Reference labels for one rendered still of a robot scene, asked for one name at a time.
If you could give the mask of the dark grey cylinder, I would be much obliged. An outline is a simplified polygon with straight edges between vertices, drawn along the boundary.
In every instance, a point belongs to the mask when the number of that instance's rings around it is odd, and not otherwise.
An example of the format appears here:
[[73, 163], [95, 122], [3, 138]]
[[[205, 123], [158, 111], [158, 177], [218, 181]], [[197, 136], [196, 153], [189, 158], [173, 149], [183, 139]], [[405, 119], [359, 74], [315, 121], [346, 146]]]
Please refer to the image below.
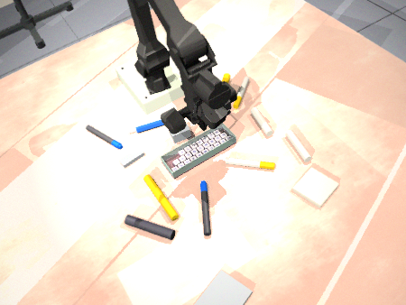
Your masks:
[[175, 230], [167, 228], [165, 226], [160, 226], [157, 224], [154, 224], [152, 222], [140, 219], [138, 217], [133, 217], [131, 215], [128, 215], [127, 217], [125, 217], [125, 223], [129, 226], [134, 226], [137, 227], [139, 229], [142, 229], [146, 232], [155, 234], [157, 236], [162, 236], [165, 238], [168, 238], [170, 240], [173, 239], [173, 237], [175, 236]]

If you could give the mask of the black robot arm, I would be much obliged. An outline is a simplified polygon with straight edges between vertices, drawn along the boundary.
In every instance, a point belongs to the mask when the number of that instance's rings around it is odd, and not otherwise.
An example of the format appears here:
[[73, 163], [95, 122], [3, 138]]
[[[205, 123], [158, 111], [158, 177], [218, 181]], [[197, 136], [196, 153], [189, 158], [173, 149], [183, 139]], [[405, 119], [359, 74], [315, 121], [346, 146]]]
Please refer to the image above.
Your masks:
[[[230, 87], [212, 71], [217, 66], [216, 54], [207, 38], [193, 23], [185, 20], [174, 0], [127, 0], [139, 39], [134, 64], [146, 79], [150, 95], [171, 88], [164, 69], [170, 57], [180, 72], [182, 86], [203, 101], [194, 104], [193, 115], [210, 129], [216, 129], [231, 114]], [[166, 32], [166, 46], [159, 42], [149, 4]], [[200, 61], [207, 56], [207, 60]]]

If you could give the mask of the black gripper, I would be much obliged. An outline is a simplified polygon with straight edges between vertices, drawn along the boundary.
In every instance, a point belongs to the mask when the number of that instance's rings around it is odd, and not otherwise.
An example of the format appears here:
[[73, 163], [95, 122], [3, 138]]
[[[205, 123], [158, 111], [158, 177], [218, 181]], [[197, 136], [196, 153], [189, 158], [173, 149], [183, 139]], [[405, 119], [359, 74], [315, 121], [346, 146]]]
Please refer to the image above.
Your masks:
[[[230, 86], [226, 81], [223, 80], [224, 83], [226, 83], [230, 89], [231, 89], [231, 96], [230, 100], [231, 103], [235, 102], [237, 100], [237, 92], [236, 90]], [[200, 97], [198, 97], [194, 92], [188, 92], [183, 88], [182, 85], [180, 85], [181, 89], [184, 91], [184, 102], [187, 104], [187, 106], [183, 107], [182, 109], [178, 110], [173, 107], [166, 112], [161, 114], [161, 121], [162, 123], [167, 127], [167, 129], [171, 132], [171, 134], [176, 134], [182, 130], [185, 129], [187, 126], [186, 121], [184, 120], [185, 117], [189, 119], [189, 121], [195, 125], [198, 124], [198, 126], [201, 128], [201, 130], [204, 132], [207, 130], [208, 125], [201, 119], [197, 119], [193, 115], [193, 109], [194, 109], [194, 104], [197, 101], [203, 101]]]

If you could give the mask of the blue stylus with grey tip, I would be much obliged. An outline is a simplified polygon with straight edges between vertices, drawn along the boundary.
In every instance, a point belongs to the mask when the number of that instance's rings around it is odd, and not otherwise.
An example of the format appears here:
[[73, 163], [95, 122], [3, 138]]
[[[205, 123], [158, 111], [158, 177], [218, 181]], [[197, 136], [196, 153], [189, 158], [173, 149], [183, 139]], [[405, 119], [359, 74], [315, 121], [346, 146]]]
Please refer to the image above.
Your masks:
[[137, 133], [140, 133], [140, 132], [144, 132], [144, 131], [147, 131], [147, 130], [150, 130], [150, 129], [153, 129], [153, 128], [156, 128], [156, 127], [159, 127], [159, 126], [163, 126], [164, 124], [162, 123], [162, 121], [161, 120], [158, 120], [158, 121], [155, 121], [155, 122], [151, 122], [151, 123], [149, 123], [149, 124], [146, 124], [146, 125], [140, 125], [140, 126], [137, 126], [137, 127], [135, 127], [136, 128], [136, 130], [133, 130], [133, 131], [131, 131], [131, 132], [127, 132], [127, 134], [130, 134], [130, 133], [132, 133], [132, 132], [137, 132]]

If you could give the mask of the grey and blue marker pen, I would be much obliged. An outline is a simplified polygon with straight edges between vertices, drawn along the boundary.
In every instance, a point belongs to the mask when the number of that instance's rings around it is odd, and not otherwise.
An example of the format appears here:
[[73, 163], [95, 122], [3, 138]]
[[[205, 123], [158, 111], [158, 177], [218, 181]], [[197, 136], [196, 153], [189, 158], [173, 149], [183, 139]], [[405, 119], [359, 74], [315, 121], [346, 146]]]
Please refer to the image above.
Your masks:
[[96, 136], [100, 137], [101, 139], [105, 140], [106, 142], [112, 144], [115, 146], [117, 149], [122, 149], [123, 145], [121, 145], [117, 140], [111, 138], [110, 136], [100, 132], [97, 130], [95, 127], [91, 125], [86, 125], [86, 130], [88, 130], [90, 133], [95, 134]]
[[200, 183], [200, 191], [201, 191], [204, 236], [211, 236], [209, 207], [208, 207], [208, 187], [204, 180], [201, 181]]

